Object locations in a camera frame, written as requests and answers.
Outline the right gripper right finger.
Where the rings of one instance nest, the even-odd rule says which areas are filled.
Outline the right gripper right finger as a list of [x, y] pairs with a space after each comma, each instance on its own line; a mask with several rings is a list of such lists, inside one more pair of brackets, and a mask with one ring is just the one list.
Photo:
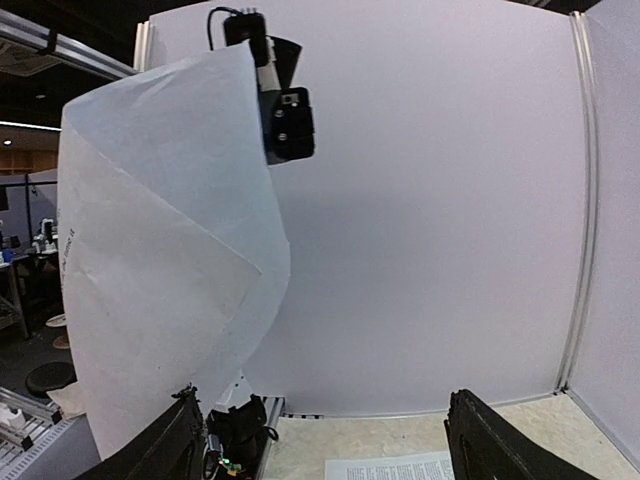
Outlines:
[[451, 394], [444, 426], [457, 479], [595, 479], [531, 441], [468, 389]]

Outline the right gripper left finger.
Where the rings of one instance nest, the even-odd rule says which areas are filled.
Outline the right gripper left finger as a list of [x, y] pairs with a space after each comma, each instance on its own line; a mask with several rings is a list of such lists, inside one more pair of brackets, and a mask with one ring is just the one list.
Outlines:
[[191, 480], [203, 477], [205, 423], [189, 385], [173, 405], [116, 454], [77, 480]]

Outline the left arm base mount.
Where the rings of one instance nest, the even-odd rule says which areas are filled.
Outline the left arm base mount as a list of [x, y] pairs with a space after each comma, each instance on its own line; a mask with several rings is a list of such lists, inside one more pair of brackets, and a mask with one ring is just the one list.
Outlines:
[[239, 373], [205, 418], [202, 477], [261, 479], [284, 407], [284, 398], [255, 394]]

